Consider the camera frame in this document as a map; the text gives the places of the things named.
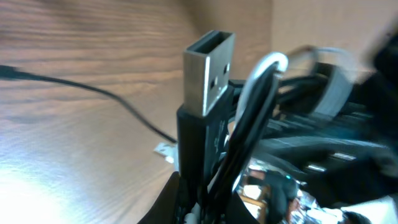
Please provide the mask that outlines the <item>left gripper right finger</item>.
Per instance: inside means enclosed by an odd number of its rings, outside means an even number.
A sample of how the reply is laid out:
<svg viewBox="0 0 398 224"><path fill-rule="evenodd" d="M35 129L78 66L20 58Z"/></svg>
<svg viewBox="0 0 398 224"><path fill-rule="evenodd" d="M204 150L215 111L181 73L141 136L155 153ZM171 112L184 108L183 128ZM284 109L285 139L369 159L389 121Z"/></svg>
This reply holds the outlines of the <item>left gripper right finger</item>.
<svg viewBox="0 0 398 224"><path fill-rule="evenodd" d="M227 204L225 222L226 224L259 224L236 192L232 194Z"/></svg>

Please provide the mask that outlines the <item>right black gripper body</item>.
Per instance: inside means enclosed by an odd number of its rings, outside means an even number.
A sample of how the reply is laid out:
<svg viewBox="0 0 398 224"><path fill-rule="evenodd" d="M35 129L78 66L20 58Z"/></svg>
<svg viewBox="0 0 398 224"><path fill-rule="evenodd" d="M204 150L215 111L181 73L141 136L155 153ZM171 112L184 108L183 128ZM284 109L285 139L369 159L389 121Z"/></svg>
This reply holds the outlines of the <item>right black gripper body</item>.
<svg viewBox="0 0 398 224"><path fill-rule="evenodd" d="M397 193L397 64L355 85L351 101L329 124L273 133L254 157L304 183L320 205L353 205Z"/></svg>

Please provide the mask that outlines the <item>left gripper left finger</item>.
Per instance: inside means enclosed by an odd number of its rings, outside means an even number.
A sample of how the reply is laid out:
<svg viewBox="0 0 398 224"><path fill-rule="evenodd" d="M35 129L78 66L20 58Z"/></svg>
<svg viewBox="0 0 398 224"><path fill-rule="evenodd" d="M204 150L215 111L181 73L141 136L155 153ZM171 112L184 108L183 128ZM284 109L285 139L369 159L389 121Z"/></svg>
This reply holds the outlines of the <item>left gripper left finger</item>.
<svg viewBox="0 0 398 224"><path fill-rule="evenodd" d="M187 186L178 172L173 172L154 204L138 224L183 223L186 213Z"/></svg>

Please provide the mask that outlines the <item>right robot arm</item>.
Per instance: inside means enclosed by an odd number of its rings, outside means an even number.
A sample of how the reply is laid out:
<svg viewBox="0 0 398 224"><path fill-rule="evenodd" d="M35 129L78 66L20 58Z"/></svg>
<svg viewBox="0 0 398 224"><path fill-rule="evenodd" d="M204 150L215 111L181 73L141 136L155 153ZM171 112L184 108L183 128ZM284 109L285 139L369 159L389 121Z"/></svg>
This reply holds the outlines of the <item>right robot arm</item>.
<svg viewBox="0 0 398 224"><path fill-rule="evenodd" d="M266 132L254 151L274 170L248 169L240 182L255 188L248 197L265 204L269 223L281 221L299 190L328 208L397 192L397 65L378 63L337 117L287 122Z"/></svg>

